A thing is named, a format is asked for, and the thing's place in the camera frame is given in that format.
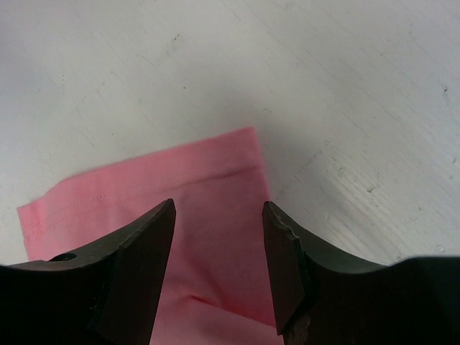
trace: white table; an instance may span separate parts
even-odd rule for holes
[[[247,125],[324,239],[460,254],[459,77],[457,0],[2,0],[0,262],[63,178]]]

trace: pliers jaw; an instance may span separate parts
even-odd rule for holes
[[[277,332],[287,345],[458,344],[460,258],[386,267],[355,257],[263,210]]]
[[[0,267],[2,343],[147,345],[174,224],[168,200],[49,262]]]

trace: stitching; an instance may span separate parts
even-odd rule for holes
[[[176,175],[178,178],[181,178],[183,176],[185,176],[187,174],[183,173],[183,174],[180,174],[180,175]],[[68,205],[64,206],[64,207],[61,207],[57,210],[54,210],[53,212],[51,213],[48,213],[47,217],[46,218],[49,218],[51,217],[53,214],[56,214],[56,213],[60,213],[62,211],[65,211],[65,210],[68,210],[69,208],[72,208],[74,206],[77,206],[77,205],[80,205],[82,203],[85,203],[85,202],[89,202],[89,201],[94,201],[96,199],[102,199],[102,198],[105,198],[106,196],[116,196],[118,194],[122,194],[128,190],[132,190],[132,189],[135,189],[135,188],[138,188],[138,187],[142,187],[142,186],[146,186],[146,185],[149,185],[149,183],[140,183],[140,184],[137,184],[137,185],[132,185],[126,189],[124,189],[123,192],[120,192],[118,190],[111,190],[111,191],[108,191],[108,192],[105,192],[104,194],[100,194],[100,195],[96,195],[96,196],[93,196],[91,198],[84,198],[84,199],[79,199],[77,201],[74,201],[73,203],[69,203]],[[32,225],[32,224],[40,224],[42,223],[42,221],[36,221],[36,222],[32,222],[32,223],[29,223],[29,225]]]
[[[250,171],[253,171],[253,170],[258,170],[260,169],[261,167],[259,165],[257,166],[254,166],[254,167],[247,167],[247,168],[244,168],[244,169],[240,169],[240,170],[236,170],[234,172],[228,172],[226,174],[222,174],[222,175],[214,175],[213,177],[211,178],[202,178],[200,180],[195,180],[193,182],[189,182],[189,183],[183,183],[181,185],[177,185],[177,186],[174,186],[174,187],[170,187],[170,188],[164,188],[164,189],[157,189],[157,190],[151,190],[149,192],[144,192],[144,193],[140,193],[140,194],[136,194],[136,195],[133,195],[129,198],[121,198],[119,200],[117,200],[116,202],[114,203],[110,203],[110,204],[106,204],[106,205],[102,205],[100,207],[96,207],[96,208],[92,208],[90,211],[81,211],[81,212],[77,212],[77,213],[72,213],[71,215],[69,216],[66,216],[66,217],[63,217],[63,218],[59,218],[58,220],[55,220],[53,222],[50,223],[50,225],[53,225],[51,227],[48,227],[47,231],[51,231],[55,228],[58,227],[58,223],[62,222],[62,221],[65,221],[67,219],[71,219],[71,218],[74,218],[75,216],[79,216],[79,215],[82,215],[82,214],[90,214],[90,213],[93,213],[94,211],[97,211],[97,210],[102,210],[102,209],[105,209],[105,208],[109,208],[111,206],[115,206],[115,205],[118,205],[120,204],[122,201],[129,201],[129,200],[132,200],[132,199],[135,199],[135,198],[139,198],[139,197],[143,197],[143,196],[148,196],[149,194],[152,194],[152,193],[159,193],[159,192],[165,192],[165,191],[168,191],[168,190],[174,190],[174,189],[177,189],[177,188],[180,188],[180,187],[185,187],[187,185],[192,185],[192,184],[199,184],[199,183],[203,183],[203,182],[207,182],[207,181],[212,181],[212,180],[220,180],[220,179],[223,179],[223,178],[227,178],[227,177],[231,177],[231,176],[235,176],[235,175],[240,175],[242,173],[247,173],[247,172],[250,172]],[[35,225],[38,225],[38,224],[42,224],[44,223],[47,219],[49,218],[49,216],[47,216],[46,218],[44,218],[43,220],[41,221],[35,221],[35,222],[32,222],[32,223],[29,223],[29,224],[25,224],[24,225],[24,229],[25,228],[29,228],[31,226],[35,226]]]

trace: scratch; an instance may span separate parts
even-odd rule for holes
[[[301,62],[305,67],[308,68],[308,64],[307,62],[302,59],[299,55],[297,55],[293,50],[291,50],[288,46],[286,46],[284,43],[281,42],[281,40],[279,40],[278,38],[276,38],[275,36],[273,36],[273,34],[271,32],[268,33],[268,35],[270,35],[275,41],[276,43],[278,43],[281,47],[285,48],[288,52],[290,52],[299,62]],[[329,74],[334,80],[337,80],[339,82],[341,82],[341,80],[339,80],[331,71],[329,71],[324,65],[323,63],[315,56],[312,54],[312,52],[308,49],[305,48],[305,51],[308,55],[310,55],[318,64],[319,66],[321,67],[322,70],[324,70],[324,72],[326,72],[327,74]],[[331,92],[333,92],[331,90],[331,87],[329,86],[328,83],[326,83],[324,80],[318,78],[317,76],[317,81],[320,81],[322,84],[324,84],[325,87],[327,87]]]
[[[361,50],[369,56],[369,60],[373,59],[373,57],[363,48],[361,47]],[[420,87],[415,83],[414,80],[402,69],[400,69],[398,66],[394,65],[393,62],[389,61],[386,57],[382,57],[383,60],[385,60],[387,63],[389,63],[393,68],[395,68],[401,75],[407,78],[407,80],[415,86],[418,90],[421,90]]]
[[[221,3],[224,5],[224,7],[225,7],[226,9],[228,9],[231,13],[233,13],[233,15],[235,16],[235,18],[237,18],[239,21],[242,20],[240,17],[238,17],[238,15],[235,13],[235,11],[234,11],[233,9],[231,9],[231,8],[229,8],[229,7],[227,6],[227,4],[226,4],[223,0],[221,0]]]
[[[54,82],[53,79],[51,79],[51,77],[49,75],[47,75],[48,77],[48,80],[51,82],[51,84],[53,84],[55,87],[57,87],[56,83]]]
[[[323,154],[323,151],[321,149],[319,149],[318,151],[315,152],[315,154],[313,156],[311,156],[310,158],[308,158],[307,162],[304,164],[304,165],[301,165],[299,170],[298,170],[298,173],[303,173],[303,171],[309,167],[310,165],[312,165],[320,155]]]
[[[302,209],[303,209],[307,214],[310,214],[310,212],[308,212],[308,210],[307,210],[305,207],[302,207]]]
[[[444,101],[446,102],[446,105],[449,106],[449,104],[450,104],[450,101],[449,101],[449,89],[447,88],[447,86],[444,86],[443,98],[444,98]]]
[[[256,12],[254,12],[254,10],[252,9],[252,7],[247,3],[246,0],[243,0],[243,2],[246,4],[246,6],[248,6],[249,10],[252,12],[252,14],[267,28],[267,30],[269,32],[271,32],[272,30],[270,29],[270,27],[267,25],[266,22],[264,22],[257,14]]]
[[[57,134],[57,136],[59,137],[59,139],[61,139],[61,140],[63,139],[63,138],[60,136],[60,133],[59,133],[59,131],[58,131],[57,129],[56,129],[56,134]]]
[[[155,124],[153,123],[153,121],[143,112],[141,111],[141,114],[144,115],[144,118],[150,122],[150,124],[152,125],[153,129],[163,138],[163,140],[165,140],[165,143],[168,144],[169,142],[166,140],[165,136],[162,134],[162,132],[160,132],[158,130],[158,128],[155,126]]]
[[[79,117],[83,118],[83,116],[81,115],[80,109],[78,109],[77,107],[75,107],[75,111],[77,112],[77,114],[79,115]]]
[[[289,1],[289,2],[286,3],[285,9],[287,11],[287,10],[292,9],[294,6],[295,6],[295,2],[294,1]]]
[[[140,25],[140,27],[142,28],[142,30],[144,31],[144,33],[149,34],[149,32],[145,29],[144,25]]]
[[[187,123],[195,130],[195,132],[197,132],[198,134],[200,134],[200,132],[196,129],[195,126],[193,126],[193,124],[190,122],[189,119],[187,119],[187,117],[183,114],[183,113],[180,113],[182,115],[182,117],[187,121]]]
[[[284,185],[281,186],[280,191],[275,196],[275,202],[278,202],[281,198],[283,198],[285,196],[286,192],[283,190],[283,188],[284,188]]]
[[[285,9],[285,7],[280,6],[279,4],[277,4],[276,2],[274,2],[273,0],[270,0],[270,2],[271,2],[272,4],[274,4],[278,9],[282,9],[282,10]]]
[[[404,8],[406,9],[406,11],[408,11],[410,14],[412,14],[412,15],[416,14],[414,11],[412,11],[411,9],[409,9],[409,7],[407,7],[406,5],[404,5],[404,3],[403,3],[401,0],[398,0],[397,2],[399,2],[400,5],[401,5],[402,7],[404,7]]]
[[[348,29],[345,29],[345,27],[344,27],[337,19],[335,19],[333,16],[331,16],[331,15],[329,14],[329,12],[327,12],[317,1],[315,1],[315,4],[316,4],[324,13],[326,13],[326,15],[327,15],[329,18],[331,18],[337,25],[339,25],[340,28],[341,28],[343,31],[345,31],[345,32],[346,32],[347,34],[349,34],[349,35],[354,35],[354,34],[353,34],[352,32],[350,32]]]
[[[372,59],[372,56],[371,56],[370,54],[368,54],[368,53],[366,52],[366,50],[364,50],[363,48],[361,48],[361,51],[362,51],[367,57],[369,57],[367,63],[369,63],[369,65],[370,65],[372,68],[374,68],[374,69],[375,69],[375,70],[376,70],[376,71],[377,71],[377,72],[378,72],[388,83],[390,83],[396,90],[398,90],[399,93],[400,93],[402,96],[404,96],[405,98],[407,98],[407,97],[408,97],[407,92],[404,92],[403,90],[401,90],[395,83],[393,83],[390,79],[388,79],[388,78],[385,76],[385,74],[382,73],[382,71],[381,71],[379,68],[377,68],[373,63],[371,63],[370,60]]]
[[[332,111],[337,111],[339,113],[341,113],[342,115],[344,115],[357,129],[359,129],[362,134],[364,134],[366,137],[370,137],[368,135],[368,133],[366,133],[366,131],[359,125],[357,124],[347,113],[345,113],[345,111],[341,110],[341,109],[335,109],[331,104],[329,104],[323,97],[321,97],[321,95],[319,93],[317,93],[316,91],[314,91],[315,94],[317,95],[317,97],[322,100],[322,102],[328,107],[330,108]]]
[[[94,146],[94,144],[92,143],[92,141],[86,136],[86,134],[82,131],[81,134],[85,137],[85,139],[91,144],[91,146],[93,148],[96,148],[96,146]]]
[[[380,106],[380,108],[386,113],[386,115],[389,115],[392,119],[394,119],[394,120],[400,125],[401,128],[404,128],[404,125],[403,125],[403,123],[401,122],[401,120],[398,119],[398,118],[397,118],[396,116],[394,116],[393,114],[391,114],[391,113],[384,107],[384,105],[383,105],[382,103],[380,103],[380,101],[378,101],[375,97],[369,95],[369,93],[368,93],[366,90],[364,90],[364,89],[362,89],[362,88],[359,88],[359,89],[360,89],[362,92],[364,92],[364,94],[365,94],[367,97],[369,97],[369,98],[372,99],[374,102],[376,102],[376,103]]]
[[[439,61],[437,61],[437,59],[435,59],[433,56],[431,56],[431,54],[429,54],[425,48],[423,48],[420,44],[418,44],[418,42],[415,40],[415,38],[412,36],[412,30],[409,32],[409,38],[410,40],[413,42],[414,45],[416,45],[418,47],[418,49],[420,49],[422,52],[424,52],[426,54],[426,56],[428,56],[432,61],[434,61],[435,63],[443,66],[442,63],[440,63]]]
[[[142,58],[143,58],[144,60],[146,60],[150,65],[152,65],[152,67],[153,67],[155,70],[157,69],[157,68],[155,67],[155,65],[153,64],[153,62],[150,61],[149,59],[147,59],[147,58],[145,57],[145,55],[143,55]]]
[[[82,97],[82,99],[75,105],[75,109],[77,109],[77,106],[79,106],[80,104],[82,104],[82,103],[86,100],[86,96],[87,96],[87,95],[88,95],[88,94],[84,95],[84,96]]]
[[[111,71],[110,71],[110,74],[115,75],[115,77],[116,77],[119,81],[121,81],[122,84],[124,84],[124,81],[118,76],[118,74],[115,73],[115,71],[111,70]]]
[[[115,49],[111,46],[111,45],[108,45],[110,47],[110,49],[112,50],[112,52],[114,52],[114,54],[118,57],[118,59],[125,65],[129,68],[129,66],[127,65],[126,61],[123,60],[121,58],[121,56],[115,51]]]

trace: pink fabric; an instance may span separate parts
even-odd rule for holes
[[[151,344],[282,344],[262,234],[253,129],[103,167],[18,208],[30,260],[91,242],[173,198],[175,235]]]

